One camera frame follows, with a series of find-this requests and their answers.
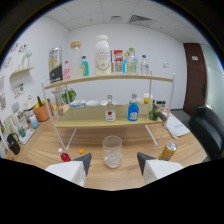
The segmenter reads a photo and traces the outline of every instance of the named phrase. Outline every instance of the white wall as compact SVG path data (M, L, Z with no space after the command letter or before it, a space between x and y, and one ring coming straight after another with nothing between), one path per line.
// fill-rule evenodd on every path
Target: white wall
M90 76L94 76L94 48L96 36L106 34L109 37L111 50L128 50L135 48L136 56L141 61L142 55L146 54L150 70L153 75L172 77L176 74L174 99L171 108L183 108L187 67L183 44L174 38L148 28L130 24L101 24L88 26L73 31L59 24L53 19L42 17L33 23L16 41L21 44L28 44L28 50L32 52L30 63L35 66L30 72L19 74L9 80L11 68L6 68L0 73L5 76L4 89L6 96L6 108L0 112L0 119L4 120L12 113L11 105L19 102L20 109L27 100L28 95L40 96L43 99L41 81L49 79L49 50L56 46L62 47L62 62L69 60L70 42L80 40L83 55L87 56L89 62ZM14 65L20 63L22 54L17 51L9 53L13 56ZM168 62L169 68L163 68L163 63ZM24 83L25 94L14 98L13 86ZM131 94L136 93L137 97L143 98L144 92L149 90L149 81L142 80L102 80L69 85L77 93L77 99L103 100L108 94L119 104L128 104ZM171 92L171 83L153 81L152 93L155 100L165 100L167 105Z
M95 76L94 50L96 36L105 34L111 50L123 50L135 48L135 54L142 60L146 54L150 70L153 75L171 78L176 74L176 84L172 108L183 108L187 67L183 44L176 39L158 31L130 24L100 24L87 26L71 31L69 43L75 40L81 41L82 54L87 57L90 68L90 76ZM168 62L169 68L163 68L163 63ZM119 104L127 104L131 94L143 98L144 92L149 90L149 81L145 80L103 80L85 82L71 85L77 92L77 99L103 100L108 94ZM155 100L165 100L169 103L171 83L152 82L152 93Z
M201 45L207 70L206 104L224 121L224 72L222 65L211 47Z
M12 114L11 105L19 102L20 109L23 109L23 103L28 99L28 95L32 97L40 96L43 99L41 81L49 79L49 50L56 46L62 47L62 59L65 61L68 58L69 30L56 22L53 19L42 17L34 22L16 41L19 46L22 44L28 45L28 50L32 52L30 63L34 65L34 69L24 74L18 74L9 79L11 68L6 68L0 73L0 77L5 76L4 90L6 98L6 108L0 111L0 119L4 120ZM14 65L21 63L23 54L11 52L7 55L12 56ZM24 83L24 95L15 99L13 87L16 84Z

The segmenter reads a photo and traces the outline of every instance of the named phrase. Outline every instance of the wooden door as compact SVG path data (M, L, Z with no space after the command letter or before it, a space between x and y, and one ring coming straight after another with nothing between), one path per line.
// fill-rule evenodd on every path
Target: wooden door
M184 43L187 60L187 89L183 111L192 115L194 106L205 105L207 74L200 44Z

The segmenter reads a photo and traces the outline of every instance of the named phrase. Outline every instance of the table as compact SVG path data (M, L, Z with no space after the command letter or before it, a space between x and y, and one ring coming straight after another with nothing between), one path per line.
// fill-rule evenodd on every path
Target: table
M60 116L53 116L56 122ZM161 135L163 125L155 123L148 125L154 137L158 139ZM68 142L73 128L58 128L61 138ZM119 167L111 169L103 161L102 141L108 135L119 136L123 141L123 160ZM21 146L21 152L16 160L26 164L46 169L51 164L61 163L58 148L61 148L60 141L53 129L50 119L43 122L36 129L34 136L28 141L28 146ZM84 184L85 188L100 190L124 190L140 188L145 185L142 177L137 152L159 158L168 141L177 144L177 151L170 161L178 162L182 166L201 163L206 158L206 153L193 136L189 133L186 136L175 140L165 130L160 145L155 146L145 125L134 125L114 128L84 128L78 129L67 153L72 159L80 156L79 149L84 149L85 154L92 154L92 166L89 168L88 176Z

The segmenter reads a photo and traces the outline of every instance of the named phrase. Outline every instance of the cup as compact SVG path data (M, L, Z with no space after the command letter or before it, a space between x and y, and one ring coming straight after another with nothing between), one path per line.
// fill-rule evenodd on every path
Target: cup
M110 168L116 168L121 164L122 140L117 136L107 136L103 140L103 159Z

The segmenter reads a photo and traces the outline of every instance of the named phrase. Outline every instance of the ceiling vent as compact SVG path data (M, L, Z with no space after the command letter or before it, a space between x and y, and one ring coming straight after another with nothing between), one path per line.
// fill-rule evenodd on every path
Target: ceiling vent
M152 24L153 20L149 18L145 18L142 16L133 15L129 21L129 24L149 27Z
M121 16L111 16L111 21L121 21Z

